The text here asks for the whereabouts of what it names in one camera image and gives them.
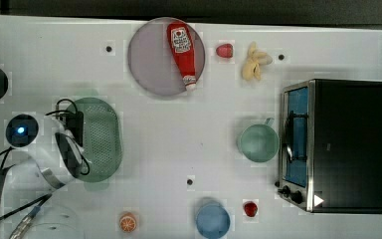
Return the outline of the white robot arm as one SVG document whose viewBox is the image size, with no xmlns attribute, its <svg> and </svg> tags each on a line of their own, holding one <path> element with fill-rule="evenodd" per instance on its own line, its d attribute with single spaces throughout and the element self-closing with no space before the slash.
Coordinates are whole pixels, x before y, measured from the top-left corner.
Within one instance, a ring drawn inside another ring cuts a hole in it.
<svg viewBox="0 0 382 239">
<path fill-rule="evenodd" d="M 14 116 L 7 123 L 5 136 L 13 151 L 23 156 L 8 170 L 8 186 L 53 192 L 81 175 L 84 150 L 51 113 Z"/>
</svg>

